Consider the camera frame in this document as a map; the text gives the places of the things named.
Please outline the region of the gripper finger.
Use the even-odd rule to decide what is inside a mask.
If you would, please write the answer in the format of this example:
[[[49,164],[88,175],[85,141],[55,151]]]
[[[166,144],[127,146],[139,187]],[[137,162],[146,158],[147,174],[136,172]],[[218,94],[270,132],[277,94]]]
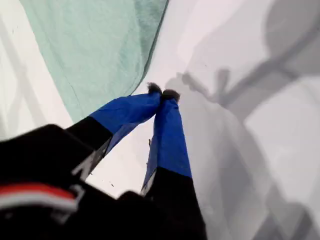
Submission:
[[[205,240],[206,225],[196,196],[178,102],[162,93],[143,183],[153,235],[157,240]]]
[[[79,163],[73,175],[85,180],[99,162],[133,129],[149,120],[160,107],[162,90],[149,83],[148,93],[116,98],[66,130],[93,149],[88,159]]]

